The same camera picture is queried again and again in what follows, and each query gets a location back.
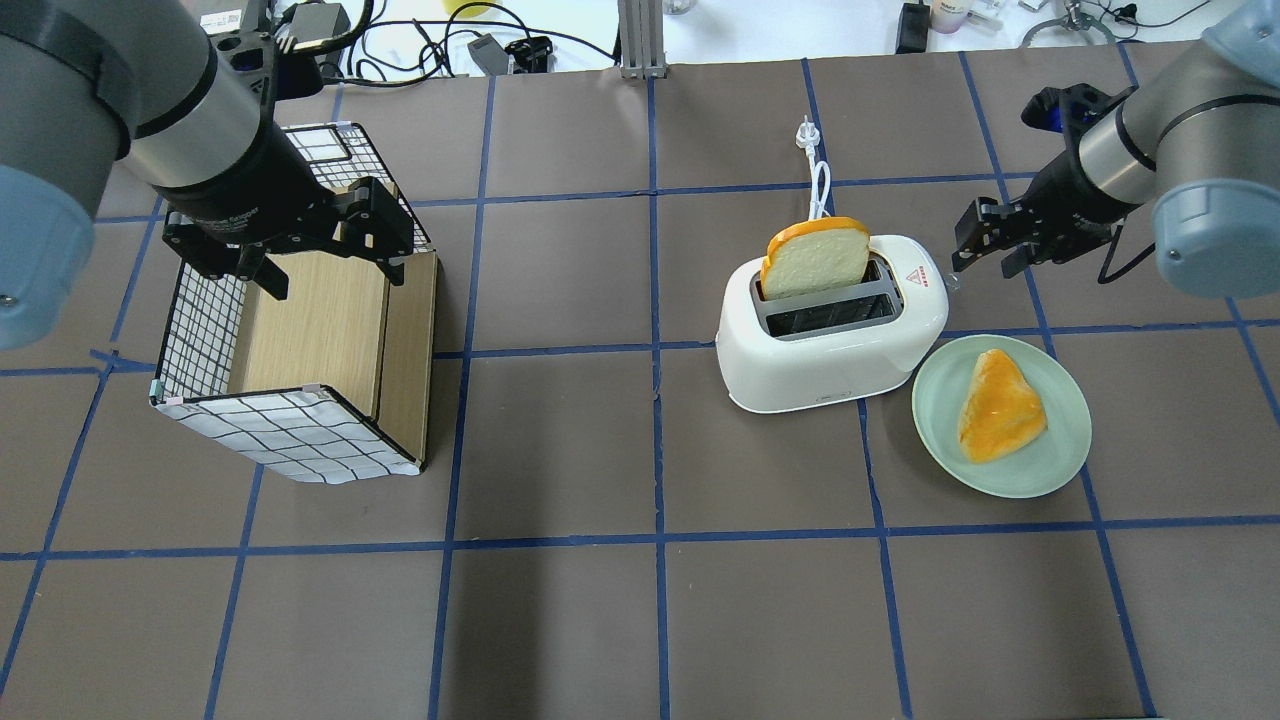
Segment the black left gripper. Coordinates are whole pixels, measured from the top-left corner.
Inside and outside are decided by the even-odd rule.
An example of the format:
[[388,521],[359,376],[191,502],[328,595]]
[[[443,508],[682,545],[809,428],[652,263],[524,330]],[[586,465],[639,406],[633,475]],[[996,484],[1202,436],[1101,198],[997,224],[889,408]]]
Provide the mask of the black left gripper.
[[293,249],[294,236],[376,265],[396,287],[415,252],[415,219],[393,186],[365,176],[326,188],[279,126],[264,126],[225,173],[160,195],[168,201],[163,240],[187,265],[207,279],[252,282],[280,301],[289,279],[266,251]]

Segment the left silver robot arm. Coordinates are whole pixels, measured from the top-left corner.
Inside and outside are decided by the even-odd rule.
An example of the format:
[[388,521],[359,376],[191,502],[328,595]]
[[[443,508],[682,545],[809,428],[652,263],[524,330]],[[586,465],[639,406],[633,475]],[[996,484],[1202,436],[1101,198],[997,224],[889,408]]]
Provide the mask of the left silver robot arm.
[[212,37],[179,1],[5,1],[3,347],[58,324],[116,161],[195,229],[186,263],[284,299],[270,255],[326,241],[302,220],[332,195],[273,110],[319,92],[320,51],[257,26]]

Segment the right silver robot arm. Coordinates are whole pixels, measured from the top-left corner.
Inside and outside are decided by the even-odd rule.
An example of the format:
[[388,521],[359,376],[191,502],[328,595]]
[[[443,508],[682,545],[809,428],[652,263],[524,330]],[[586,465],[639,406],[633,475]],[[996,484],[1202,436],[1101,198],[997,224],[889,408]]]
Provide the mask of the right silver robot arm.
[[1277,292],[1277,4],[1247,1],[1153,79],[1120,94],[1046,87],[1021,110],[1062,151],[1011,202],[978,199],[955,227],[955,272],[1001,255],[1011,278],[1114,249],[1151,205],[1144,251],[1201,297]]

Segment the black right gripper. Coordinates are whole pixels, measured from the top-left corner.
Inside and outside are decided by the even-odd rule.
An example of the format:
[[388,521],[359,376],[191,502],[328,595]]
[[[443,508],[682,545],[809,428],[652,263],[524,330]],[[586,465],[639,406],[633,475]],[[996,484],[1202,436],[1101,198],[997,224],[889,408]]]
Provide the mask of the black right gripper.
[[[954,229],[954,272],[1006,250],[1005,279],[1039,263],[1069,263],[1107,243],[1126,218],[1126,204],[1094,186],[1076,150],[1060,152],[1038,172],[1019,202],[978,197],[966,208]],[[1030,237],[1030,214],[1036,233],[1032,245],[1020,245]]]

